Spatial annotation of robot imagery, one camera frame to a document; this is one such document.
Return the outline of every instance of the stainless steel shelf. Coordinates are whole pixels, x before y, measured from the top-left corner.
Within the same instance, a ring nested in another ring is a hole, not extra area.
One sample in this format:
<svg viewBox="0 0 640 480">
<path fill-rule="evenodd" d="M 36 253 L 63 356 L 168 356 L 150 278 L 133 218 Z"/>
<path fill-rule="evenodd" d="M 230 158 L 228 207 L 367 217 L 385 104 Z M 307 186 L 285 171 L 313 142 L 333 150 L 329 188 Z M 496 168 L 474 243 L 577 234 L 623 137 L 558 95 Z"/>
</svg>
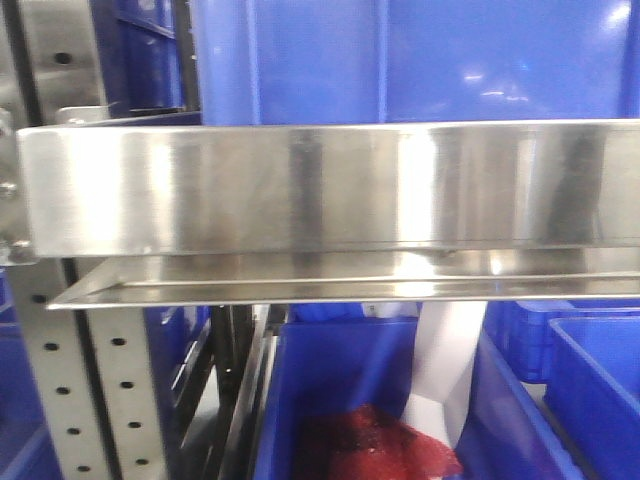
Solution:
<svg viewBox="0 0 640 480">
<path fill-rule="evenodd" d="M 45 127 L 19 145 L 43 257 L 640 245 L 638 120 Z"/>
<path fill-rule="evenodd" d="M 122 257 L 52 309 L 387 299 L 640 295 L 640 249 Z"/>
<path fill-rule="evenodd" d="M 638 120 L 195 120 L 19 132 L 51 308 L 640 295 Z"/>
</svg>

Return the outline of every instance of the metal frame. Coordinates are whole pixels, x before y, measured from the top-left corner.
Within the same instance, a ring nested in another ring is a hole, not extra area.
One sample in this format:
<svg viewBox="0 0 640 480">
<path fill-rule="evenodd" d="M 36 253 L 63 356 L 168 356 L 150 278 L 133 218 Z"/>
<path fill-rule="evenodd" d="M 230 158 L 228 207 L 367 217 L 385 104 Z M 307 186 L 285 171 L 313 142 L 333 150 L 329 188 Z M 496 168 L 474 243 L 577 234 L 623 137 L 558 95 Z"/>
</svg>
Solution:
<svg viewBox="0 0 640 480">
<path fill-rule="evenodd" d="M 171 384 L 154 373 L 142 310 L 96 310 L 88 321 L 123 480 L 175 478 Z"/>
<path fill-rule="evenodd" d="M 26 51 L 21 38 L 12 32 L 21 30 L 15 1 L 2 2 L 0 6 L 0 107 L 13 118 L 16 128 L 33 125 L 33 114 L 27 107 L 28 93 L 23 91 L 25 79 L 18 67 Z"/>
<path fill-rule="evenodd" d="M 175 21 L 176 41 L 180 54 L 180 70 L 182 72 L 182 91 L 185 108 L 188 111 L 198 110 L 198 78 L 196 74 L 196 55 L 191 33 L 191 11 L 189 0 L 171 0 Z"/>
<path fill-rule="evenodd" d="M 248 344 L 239 348 L 238 360 L 227 364 L 231 368 L 225 368 L 225 372 L 218 371 L 221 387 L 218 435 L 212 444 L 203 479 L 246 478 L 251 468 L 263 388 L 268 388 L 270 381 L 270 364 L 267 366 L 264 361 L 265 356 L 273 353 L 267 334 L 269 314 L 269 305 L 252 307 L 252 329 Z M 224 388 L 223 379 L 227 370 L 233 380 Z"/>
<path fill-rule="evenodd" d="M 66 107 L 104 106 L 112 117 L 127 115 L 124 57 L 113 2 L 15 1 L 44 122 L 56 123 L 56 113 Z"/>
<path fill-rule="evenodd" d="M 0 265 L 35 261 L 12 116 L 0 108 Z"/>
<path fill-rule="evenodd" d="M 62 265 L 7 269 L 49 432 L 66 479 L 119 478 L 86 323 L 45 304 L 66 285 Z"/>
</svg>

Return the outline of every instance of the blue container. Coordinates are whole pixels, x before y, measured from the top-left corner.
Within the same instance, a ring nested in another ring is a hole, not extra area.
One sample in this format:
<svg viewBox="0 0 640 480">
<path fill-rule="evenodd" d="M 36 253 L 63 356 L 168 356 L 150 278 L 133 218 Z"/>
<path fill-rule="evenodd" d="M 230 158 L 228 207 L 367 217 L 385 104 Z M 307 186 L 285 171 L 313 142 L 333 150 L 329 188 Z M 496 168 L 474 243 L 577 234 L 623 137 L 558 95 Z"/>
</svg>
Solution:
<svg viewBox="0 0 640 480">
<path fill-rule="evenodd" d="M 119 26 L 131 108 L 183 106 L 178 50 L 173 32 L 123 20 Z"/>
<path fill-rule="evenodd" d="M 640 317 L 551 322 L 546 402 L 602 478 L 640 476 Z"/>
<path fill-rule="evenodd" d="M 289 478 L 297 428 L 306 416 L 365 402 L 400 415 L 416 325 L 411 319 L 285 325 L 254 480 Z M 457 451 L 466 473 L 450 478 L 583 478 L 487 337 L 479 344 L 470 415 Z"/>
<path fill-rule="evenodd" d="M 167 372 L 171 376 L 174 369 L 184 362 L 190 342 L 191 329 L 185 319 L 183 307 L 149 307 L 145 309 L 149 329 L 157 345 L 153 350 L 167 359 Z"/>
<path fill-rule="evenodd" d="M 172 0 L 118 0 L 117 10 L 118 18 L 128 23 L 173 32 Z"/>
<path fill-rule="evenodd" d="M 0 324 L 0 364 L 0 478 L 61 480 L 15 324 Z"/>
<path fill-rule="evenodd" d="M 636 0 L 192 0 L 204 123 L 638 114 Z"/>
<path fill-rule="evenodd" d="M 520 380 L 545 383 L 551 372 L 551 319 L 639 314 L 640 299 L 490 302 L 484 328 Z"/>
<path fill-rule="evenodd" d="M 191 342 L 198 339 L 205 325 L 211 318 L 211 307 L 183 307 L 186 328 L 187 350 Z"/>
<path fill-rule="evenodd" d="M 324 322 L 364 316 L 362 304 L 358 302 L 299 303 L 291 305 L 290 309 L 290 322 Z"/>
<path fill-rule="evenodd" d="M 3 268 L 0 268 L 0 306 L 6 305 L 9 301 L 9 291 L 7 284 L 6 273 Z"/>
<path fill-rule="evenodd" d="M 0 307 L 0 325 L 16 323 L 16 312 L 12 305 L 3 305 Z"/>
</svg>

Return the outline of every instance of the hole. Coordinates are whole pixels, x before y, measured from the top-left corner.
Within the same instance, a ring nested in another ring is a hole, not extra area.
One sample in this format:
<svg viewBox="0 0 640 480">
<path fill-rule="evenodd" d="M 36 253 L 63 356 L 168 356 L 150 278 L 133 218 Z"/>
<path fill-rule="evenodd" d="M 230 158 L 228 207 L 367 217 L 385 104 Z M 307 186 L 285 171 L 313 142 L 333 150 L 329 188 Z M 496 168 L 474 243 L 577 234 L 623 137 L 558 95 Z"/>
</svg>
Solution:
<svg viewBox="0 0 640 480">
<path fill-rule="evenodd" d="M 73 57 L 67 52 L 58 52 L 53 56 L 53 59 L 60 65 L 69 65 L 73 61 Z"/>
<path fill-rule="evenodd" d="M 43 304 L 43 303 L 47 303 L 47 297 L 46 295 L 40 295 L 36 293 L 35 295 L 31 295 L 31 301 L 33 303 Z"/>
</svg>

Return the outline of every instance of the storage rack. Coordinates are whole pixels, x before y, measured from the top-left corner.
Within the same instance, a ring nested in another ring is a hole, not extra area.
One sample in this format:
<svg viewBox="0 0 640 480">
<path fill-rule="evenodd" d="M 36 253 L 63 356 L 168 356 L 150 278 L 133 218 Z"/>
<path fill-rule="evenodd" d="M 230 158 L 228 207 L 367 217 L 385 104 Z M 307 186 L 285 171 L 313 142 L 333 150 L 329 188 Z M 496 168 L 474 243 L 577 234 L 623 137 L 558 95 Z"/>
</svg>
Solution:
<svg viewBox="0 0 640 480">
<path fill-rule="evenodd" d="M 102 121 L 127 109 L 119 66 L 97 48 L 117 48 L 107 4 L 24 2 L 24 32 L 16 2 L 0 11 L 0 45 L 12 46 L 0 51 L 1 263 L 65 478 L 184 468 L 188 428 L 165 414 L 141 307 L 640 296 L 640 226 L 627 211 L 640 195 L 640 122 Z M 82 38 L 68 44 L 52 14 Z M 60 119 L 75 125 L 16 133 Z M 82 257 L 108 259 L 93 269 Z M 206 475 L 227 478 L 251 449 L 275 348 L 269 315 L 214 310 L 245 331 L 219 340 L 218 352 L 235 349 L 217 360 L 235 379 L 197 468 Z"/>
</svg>

